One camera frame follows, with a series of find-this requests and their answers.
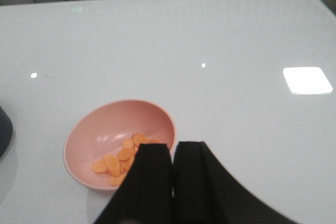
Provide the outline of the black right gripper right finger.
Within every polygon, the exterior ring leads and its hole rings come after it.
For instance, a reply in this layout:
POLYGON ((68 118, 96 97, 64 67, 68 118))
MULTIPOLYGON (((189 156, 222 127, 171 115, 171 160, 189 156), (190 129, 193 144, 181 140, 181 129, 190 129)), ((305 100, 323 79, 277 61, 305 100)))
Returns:
POLYGON ((239 183, 204 142, 180 142, 173 167, 175 223, 293 223, 239 183))

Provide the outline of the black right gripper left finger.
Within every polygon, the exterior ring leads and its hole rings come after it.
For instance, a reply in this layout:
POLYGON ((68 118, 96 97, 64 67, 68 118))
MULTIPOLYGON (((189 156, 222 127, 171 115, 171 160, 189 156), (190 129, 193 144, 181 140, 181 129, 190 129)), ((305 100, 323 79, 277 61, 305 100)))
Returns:
POLYGON ((95 223, 171 223, 172 163, 165 144, 142 144, 95 223))

